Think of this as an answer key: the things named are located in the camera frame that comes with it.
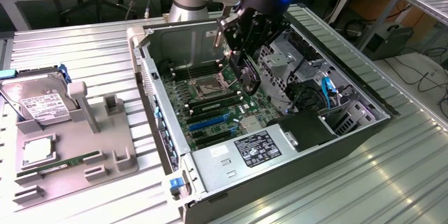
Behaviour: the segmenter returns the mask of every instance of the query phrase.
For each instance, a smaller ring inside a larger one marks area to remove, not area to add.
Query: motherboard
[[[214,64],[161,77],[192,150],[264,128],[280,115],[261,89],[248,96],[226,63]]]

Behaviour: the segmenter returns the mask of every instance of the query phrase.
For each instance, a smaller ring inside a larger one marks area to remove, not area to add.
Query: power supply label
[[[281,152],[266,131],[234,141],[234,145],[248,167],[281,156]]]
[[[68,115],[68,109],[58,93],[21,99],[20,103],[37,122]]]

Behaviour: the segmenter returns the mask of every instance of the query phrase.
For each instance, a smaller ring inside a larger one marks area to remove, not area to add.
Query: hard drive
[[[65,67],[26,70],[0,80],[0,93],[21,120],[48,125],[69,120],[68,112],[78,108],[66,94],[68,82]]]

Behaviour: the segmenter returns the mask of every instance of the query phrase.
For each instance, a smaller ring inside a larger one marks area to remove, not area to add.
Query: metal slotted surface
[[[448,138],[437,125],[440,119],[421,110],[421,104],[409,101],[404,90],[392,86],[366,58],[309,11],[294,6],[289,12],[401,117],[348,158],[214,223],[442,223],[448,219]],[[132,79],[124,32],[132,25],[161,22],[152,19],[16,34],[10,67],[62,61],[72,78],[86,82],[90,103],[106,93],[116,93],[125,100],[141,170],[125,179],[16,213],[8,211],[10,203],[1,197],[0,184],[1,223],[25,223],[42,216],[45,223],[181,222],[177,210],[166,205],[160,186],[162,169]],[[0,112],[5,129],[0,131],[0,140],[5,142],[0,147],[0,159],[5,161],[0,163],[1,177],[8,175],[1,170],[1,165],[8,164],[1,148],[13,141],[5,136],[14,133],[14,114],[8,105]]]
[[[413,6],[418,7],[428,15],[434,17],[438,22],[448,25],[448,0],[406,0]]]
[[[401,116],[346,158],[213,223],[448,222],[444,122],[404,96],[405,91],[313,13],[297,7],[289,12]]]

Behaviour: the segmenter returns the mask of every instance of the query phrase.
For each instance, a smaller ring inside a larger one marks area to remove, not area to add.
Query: hard drive label
[[[234,141],[234,145],[248,167],[281,156],[281,152],[266,131]]]
[[[37,122],[68,115],[68,109],[58,93],[20,100]]]

